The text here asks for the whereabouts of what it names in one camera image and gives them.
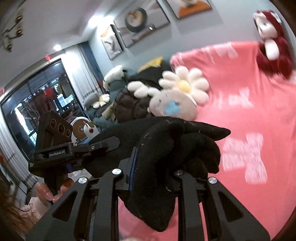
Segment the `person's left hand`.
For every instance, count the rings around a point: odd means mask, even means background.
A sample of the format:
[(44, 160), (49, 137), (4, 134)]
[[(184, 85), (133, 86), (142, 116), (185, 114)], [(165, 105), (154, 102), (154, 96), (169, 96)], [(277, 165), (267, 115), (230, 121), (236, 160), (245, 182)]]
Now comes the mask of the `person's left hand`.
[(60, 193), (57, 195), (53, 195), (53, 193), (49, 190), (48, 186), (45, 183), (38, 182), (36, 184), (36, 192), (37, 197), (41, 200), (41, 202), (57, 202), (58, 199), (74, 184), (74, 181), (71, 178), (68, 178), (60, 187)]

